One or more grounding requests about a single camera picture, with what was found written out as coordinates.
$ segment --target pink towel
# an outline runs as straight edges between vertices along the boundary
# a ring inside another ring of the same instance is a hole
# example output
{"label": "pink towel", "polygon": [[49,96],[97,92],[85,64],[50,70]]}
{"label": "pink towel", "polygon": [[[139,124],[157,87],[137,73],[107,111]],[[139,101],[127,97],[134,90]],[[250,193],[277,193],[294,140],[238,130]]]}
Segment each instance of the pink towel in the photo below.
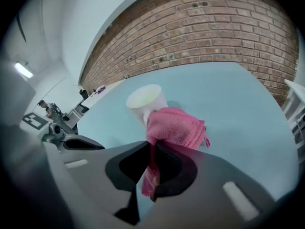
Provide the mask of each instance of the pink towel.
{"label": "pink towel", "polygon": [[151,161],[144,172],[142,194],[151,197],[153,201],[154,189],[160,183],[160,172],[154,158],[157,141],[163,140],[196,149],[205,140],[207,147],[210,146],[205,136],[204,121],[178,108],[162,108],[158,112],[150,113],[146,127],[146,140],[151,144]]}

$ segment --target ceiling light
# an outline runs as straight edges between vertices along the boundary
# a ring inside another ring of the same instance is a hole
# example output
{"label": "ceiling light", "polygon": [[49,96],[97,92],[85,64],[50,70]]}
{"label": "ceiling light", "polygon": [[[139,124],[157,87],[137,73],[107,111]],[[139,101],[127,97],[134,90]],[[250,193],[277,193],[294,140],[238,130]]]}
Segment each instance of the ceiling light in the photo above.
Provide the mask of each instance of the ceiling light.
{"label": "ceiling light", "polygon": [[15,68],[19,73],[23,74],[28,78],[31,78],[33,76],[33,74],[29,72],[26,68],[24,68],[19,62],[15,64]]}

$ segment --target person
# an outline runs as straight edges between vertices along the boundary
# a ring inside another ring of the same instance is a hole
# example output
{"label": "person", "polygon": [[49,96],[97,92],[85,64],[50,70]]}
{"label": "person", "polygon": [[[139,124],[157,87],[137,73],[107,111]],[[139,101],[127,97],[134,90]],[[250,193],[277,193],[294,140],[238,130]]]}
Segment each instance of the person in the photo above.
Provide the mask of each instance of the person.
{"label": "person", "polygon": [[75,134],[74,131],[64,123],[61,115],[55,111],[52,104],[47,104],[45,101],[40,100],[37,105],[46,109],[46,117],[56,122],[67,134]]}

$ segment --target cup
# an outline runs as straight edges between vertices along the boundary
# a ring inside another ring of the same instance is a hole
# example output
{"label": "cup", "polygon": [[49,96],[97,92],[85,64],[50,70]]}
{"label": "cup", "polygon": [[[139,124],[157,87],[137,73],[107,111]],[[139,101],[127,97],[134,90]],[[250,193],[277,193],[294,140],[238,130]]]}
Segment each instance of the cup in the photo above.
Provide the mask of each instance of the cup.
{"label": "cup", "polygon": [[161,86],[155,84],[143,86],[130,94],[126,106],[145,127],[152,111],[168,107]]}

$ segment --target light blue table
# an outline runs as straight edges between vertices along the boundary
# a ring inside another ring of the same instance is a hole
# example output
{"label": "light blue table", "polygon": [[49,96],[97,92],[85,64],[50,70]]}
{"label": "light blue table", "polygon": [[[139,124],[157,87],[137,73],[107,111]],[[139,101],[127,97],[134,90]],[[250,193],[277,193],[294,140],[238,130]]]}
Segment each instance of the light blue table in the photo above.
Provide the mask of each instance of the light blue table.
{"label": "light blue table", "polygon": [[147,84],[160,85],[167,101],[206,121],[211,146],[200,151],[229,161],[274,199],[295,188],[297,151],[285,116],[263,85],[237,63],[189,64],[129,78],[86,113],[78,122],[79,134],[106,148],[145,140],[145,129],[125,102]]}

